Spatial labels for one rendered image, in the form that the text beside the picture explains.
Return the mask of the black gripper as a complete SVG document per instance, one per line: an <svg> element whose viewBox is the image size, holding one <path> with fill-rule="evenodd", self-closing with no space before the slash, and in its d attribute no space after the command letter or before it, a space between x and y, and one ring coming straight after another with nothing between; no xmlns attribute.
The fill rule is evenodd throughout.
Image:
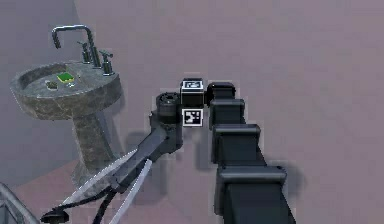
<svg viewBox="0 0 384 224"><path fill-rule="evenodd" d="M136 179L127 197L109 222L109 224L119 224L139 192L140 187L143 185L151 169L152 162L156 162L166 153L171 154L175 152L183 144L179 94L176 92L166 92L158 95L156 97L156 109L151 112L149 121L151 132L137 146L137 151L133 150L103 168L74 191L71 196L67 197L59 206L42 215L40 221L48 224L66 223L69 221L66 209L99 200L107 195L92 222L92 224L101 224L105 211L115 197L116 192L124 193ZM96 195L88 198L85 197L85 193L89 189L111 173L113 173L111 176L111 188L115 192L107 186Z"/></svg>

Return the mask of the green sponge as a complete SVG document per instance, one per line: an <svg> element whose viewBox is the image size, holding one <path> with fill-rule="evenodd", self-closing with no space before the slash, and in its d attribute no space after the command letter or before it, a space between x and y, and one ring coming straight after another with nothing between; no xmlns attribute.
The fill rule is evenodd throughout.
<svg viewBox="0 0 384 224"><path fill-rule="evenodd" d="M68 72L63 72L63 73L57 74L56 77L62 83L70 83L70 82L73 82L75 80L75 78Z"/></svg>

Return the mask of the grey metal faucet spout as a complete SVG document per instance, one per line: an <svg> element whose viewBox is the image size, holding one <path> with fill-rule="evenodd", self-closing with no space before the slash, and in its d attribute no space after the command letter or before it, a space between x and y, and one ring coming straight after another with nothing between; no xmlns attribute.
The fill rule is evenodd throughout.
<svg viewBox="0 0 384 224"><path fill-rule="evenodd" d="M52 29L52 39L54 46L59 49L61 47L61 43L58 37L58 33L61 31L73 31L73 30L84 30L87 35L89 48L90 48L90 54L91 54L91 62L93 63L94 68L101 68L101 62L98 55L97 47L94 43L93 34L92 31L83 24L76 24L76 25L65 25L65 26L57 26Z"/></svg>

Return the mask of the grey stone pedestal sink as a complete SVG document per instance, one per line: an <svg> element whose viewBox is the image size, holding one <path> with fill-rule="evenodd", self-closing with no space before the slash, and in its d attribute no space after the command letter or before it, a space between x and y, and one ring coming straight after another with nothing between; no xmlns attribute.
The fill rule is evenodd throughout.
<svg viewBox="0 0 384 224"><path fill-rule="evenodd" d="M75 80L62 83L57 74L68 72ZM45 81L58 84L48 90ZM42 65L17 74L10 89L21 110L40 120L70 120L78 147L79 163L72 173L75 186L84 184L115 160L97 113L113 105L122 95L117 73L104 76L101 69L81 62Z"/></svg>

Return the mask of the grey metal rail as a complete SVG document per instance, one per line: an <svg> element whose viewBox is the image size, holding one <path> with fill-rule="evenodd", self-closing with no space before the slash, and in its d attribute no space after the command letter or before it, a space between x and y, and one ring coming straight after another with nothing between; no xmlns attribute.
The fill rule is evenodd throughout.
<svg viewBox="0 0 384 224"><path fill-rule="evenodd" d="M29 224L40 224L40 221L24 205L16 194L6 184L0 182L0 206L2 205L11 208L10 212L13 216L23 217ZM17 220L18 224L24 224L24 221L20 218Z"/></svg>

